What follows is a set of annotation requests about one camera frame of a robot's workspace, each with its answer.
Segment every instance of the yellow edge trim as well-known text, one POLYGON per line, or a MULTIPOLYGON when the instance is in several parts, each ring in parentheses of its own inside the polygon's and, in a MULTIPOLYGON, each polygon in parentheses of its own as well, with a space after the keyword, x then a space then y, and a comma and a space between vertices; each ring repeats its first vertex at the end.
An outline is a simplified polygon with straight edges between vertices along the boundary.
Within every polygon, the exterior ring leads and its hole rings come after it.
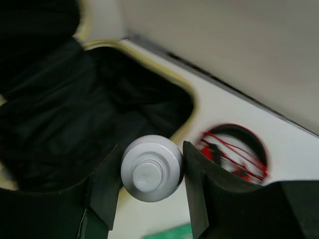
MULTIPOLYGON (((158 75, 166 78, 168 81, 172 82, 175 85, 180 86, 186 92, 191 95, 194 109, 189 116, 188 120, 174 133, 174 135, 170 138, 174 143, 179 143, 185 137, 186 133, 188 132, 190 126, 194 123, 195 117, 197 116, 198 111, 198 97, 197 92, 194 86, 184 77, 171 71, 170 69, 162 66, 161 64, 153 61, 152 59, 148 58, 144 54, 140 53, 139 51, 135 50, 134 48, 126 45, 125 43, 121 43, 116 40, 109 40, 109 39, 101 39, 95 40, 84 43, 84 48, 86 50, 91 50, 97 47, 114 47, 122 51, 123 53, 129 55, 130 57, 134 58, 137 62, 143 65, 145 68, 157 73, 158 75)), ((128 192, 125 188, 122 188, 119 193, 119 202, 118 206, 124 203, 124 196, 128 195, 128 192)))
POLYGON ((78 0, 80 9, 80 24, 73 37, 78 41, 84 41, 91 33, 92 15, 88 0, 78 0))

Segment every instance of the red wire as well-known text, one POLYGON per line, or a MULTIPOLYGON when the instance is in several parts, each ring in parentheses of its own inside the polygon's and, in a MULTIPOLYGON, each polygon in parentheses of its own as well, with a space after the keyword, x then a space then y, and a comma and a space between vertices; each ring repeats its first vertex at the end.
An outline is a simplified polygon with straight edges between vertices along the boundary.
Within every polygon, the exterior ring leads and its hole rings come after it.
POLYGON ((207 140, 204 139, 205 136, 211 136, 215 139, 217 139, 218 141, 220 141, 222 144, 224 144, 227 148, 229 148, 230 150, 232 150, 234 153, 236 153, 237 155, 241 156, 242 158, 244 158, 245 160, 247 160, 248 162, 250 162, 251 164, 253 164, 256 168, 260 169, 262 172, 263 172, 263 176, 259 176, 259 175, 256 175, 252 172, 250 172, 249 170, 247 170, 247 168, 244 166, 244 165, 241 165, 240 163, 237 163, 236 161, 234 161, 233 159, 229 158, 224 152, 222 152, 222 157, 228 159, 229 161, 231 161, 232 163, 236 164, 237 166, 239 166, 240 168, 244 169, 246 171, 246 173, 252 177, 255 177, 259 180, 263 180, 264 177, 267 176, 267 172, 266 172, 266 166, 263 165, 260 160, 258 158, 256 158, 253 154, 243 150, 242 148, 238 147, 238 146, 235 146, 235 145, 232 145, 222 139, 220 139, 219 137, 217 137, 216 135, 212 134, 212 133, 209 133, 209 132, 205 132, 203 134, 203 138, 200 140, 206 144, 209 144, 209 142, 207 140), (261 166, 255 164, 253 161, 251 161, 250 159, 248 159, 247 157, 245 157, 244 155, 242 155, 241 153, 237 152, 236 150, 234 150, 233 148, 231 147, 234 147, 234 148, 237 148, 245 153, 247 153, 250 157, 252 157, 255 161, 257 161, 261 166))

